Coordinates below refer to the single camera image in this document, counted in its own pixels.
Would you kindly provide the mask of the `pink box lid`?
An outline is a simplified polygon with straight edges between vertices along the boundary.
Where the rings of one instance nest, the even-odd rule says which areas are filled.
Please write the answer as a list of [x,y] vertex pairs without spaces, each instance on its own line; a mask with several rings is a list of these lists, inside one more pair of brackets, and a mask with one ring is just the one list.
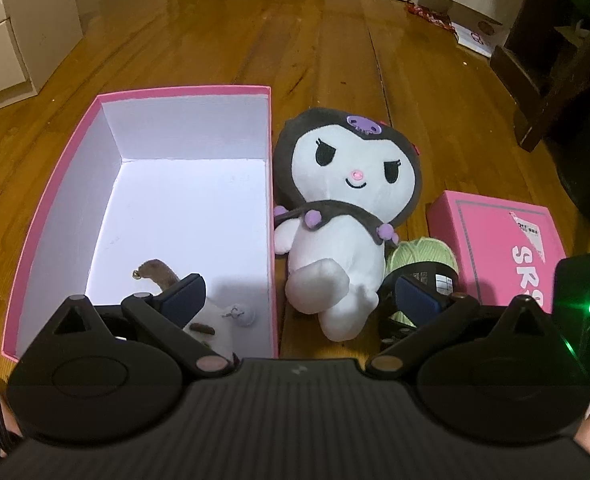
[[446,191],[427,208],[427,224],[454,253],[460,287],[481,304],[529,295],[552,311],[554,271],[566,254],[548,208]]

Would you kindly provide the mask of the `green yarn ball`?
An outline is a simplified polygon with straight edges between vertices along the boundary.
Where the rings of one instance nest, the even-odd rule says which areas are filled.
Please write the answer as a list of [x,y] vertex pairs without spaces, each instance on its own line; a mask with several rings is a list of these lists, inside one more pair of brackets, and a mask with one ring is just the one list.
[[440,315],[458,285],[459,266],[445,242],[432,237],[401,242],[387,260],[380,307],[391,321],[419,328]]

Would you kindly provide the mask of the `black white Kuromi plush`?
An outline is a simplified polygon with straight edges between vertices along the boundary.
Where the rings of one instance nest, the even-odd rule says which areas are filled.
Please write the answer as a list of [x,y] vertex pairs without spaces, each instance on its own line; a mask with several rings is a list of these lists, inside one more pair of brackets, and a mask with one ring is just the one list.
[[274,252],[287,261],[285,295],[332,341],[356,338],[378,305],[386,254],[422,192],[412,142],[388,125],[316,107],[289,119],[273,152],[284,204]]

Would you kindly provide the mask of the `small brown white plush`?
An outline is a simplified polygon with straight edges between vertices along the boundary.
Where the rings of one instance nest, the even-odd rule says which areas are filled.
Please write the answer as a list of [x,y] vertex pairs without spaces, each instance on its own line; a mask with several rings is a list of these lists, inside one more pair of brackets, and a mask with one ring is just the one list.
[[178,276],[163,261],[147,260],[132,272],[135,280],[150,280],[160,293],[148,303],[201,344],[235,362],[233,328],[254,324],[256,310],[244,304],[219,307],[208,296],[199,274]]

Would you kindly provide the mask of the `dark wooden chair leg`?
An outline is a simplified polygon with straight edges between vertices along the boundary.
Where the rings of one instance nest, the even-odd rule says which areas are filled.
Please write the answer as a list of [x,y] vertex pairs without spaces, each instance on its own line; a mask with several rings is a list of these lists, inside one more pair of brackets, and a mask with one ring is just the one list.
[[590,87],[590,28],[571,40],[582,12],[572,0],[524,0],[490,66],[517,104],[517,144],[530,152],[563,107]]

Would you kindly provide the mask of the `pink open box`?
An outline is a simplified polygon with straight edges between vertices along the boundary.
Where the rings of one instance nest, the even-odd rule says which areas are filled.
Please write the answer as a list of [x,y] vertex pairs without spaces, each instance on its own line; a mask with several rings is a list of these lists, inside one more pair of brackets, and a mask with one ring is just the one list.
[[242,315],[242,358],[278,354],[271,91],[216,84],[97,96],[48,179],[10,291],[2,354],[17,360],[63,300],[118,304],[158,259],[200,274]]

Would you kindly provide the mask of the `white paper booklet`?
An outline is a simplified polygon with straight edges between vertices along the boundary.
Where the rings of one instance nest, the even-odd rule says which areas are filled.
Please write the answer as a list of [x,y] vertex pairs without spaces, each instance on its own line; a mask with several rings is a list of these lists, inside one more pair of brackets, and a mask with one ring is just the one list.
[[481,20],[473,24],[452,23],[456,41],[460,47],[471,50],[485,58],[491,58],[497,46],[503,46],[508,31],[498,25]]

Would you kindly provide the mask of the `red wrapper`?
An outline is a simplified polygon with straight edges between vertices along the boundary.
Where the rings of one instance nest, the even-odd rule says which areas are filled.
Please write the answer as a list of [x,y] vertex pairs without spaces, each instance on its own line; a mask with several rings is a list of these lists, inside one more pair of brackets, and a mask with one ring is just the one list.
[[430,10],[429,8],[426,8],[426,6],[421,6],[420,4],[413,2],[406,3],[406,10],[409,14],[415,15],[430,24],[447,30],[448,32],[454,32],[454,26],[447,13]]

